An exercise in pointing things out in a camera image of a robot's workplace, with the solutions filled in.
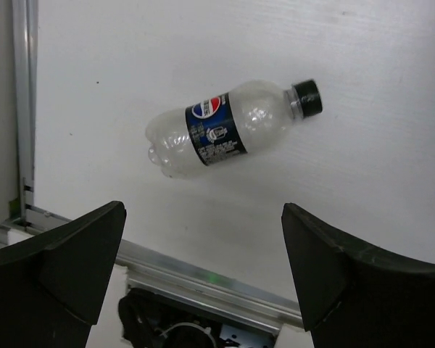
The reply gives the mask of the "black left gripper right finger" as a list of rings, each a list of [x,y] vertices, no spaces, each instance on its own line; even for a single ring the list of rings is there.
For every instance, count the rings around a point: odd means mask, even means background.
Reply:
[[[435,347],[435,264],[363,241],[293,203],[281,222],[316,347]]]

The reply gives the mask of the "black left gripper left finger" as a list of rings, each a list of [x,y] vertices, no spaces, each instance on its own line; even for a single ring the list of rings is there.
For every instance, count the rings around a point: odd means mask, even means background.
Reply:
[[[84,347],[98,323],[127,212],[113,201],[0,249],[0,347]]]

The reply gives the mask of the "black label Pepsi bottle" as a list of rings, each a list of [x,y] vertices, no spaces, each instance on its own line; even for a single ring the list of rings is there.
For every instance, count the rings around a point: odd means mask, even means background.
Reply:
[[[274,147],[295,122],[322,111],[313,79],[288,89],[252,80],[154,117],[145,132],[148,157],[165,176],[190,178],[209,166]]]

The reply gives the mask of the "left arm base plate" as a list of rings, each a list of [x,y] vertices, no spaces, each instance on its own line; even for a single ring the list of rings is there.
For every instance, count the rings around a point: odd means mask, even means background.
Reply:
[[[274,347],[276,335],[132,288],[117,307],[132,347]]]

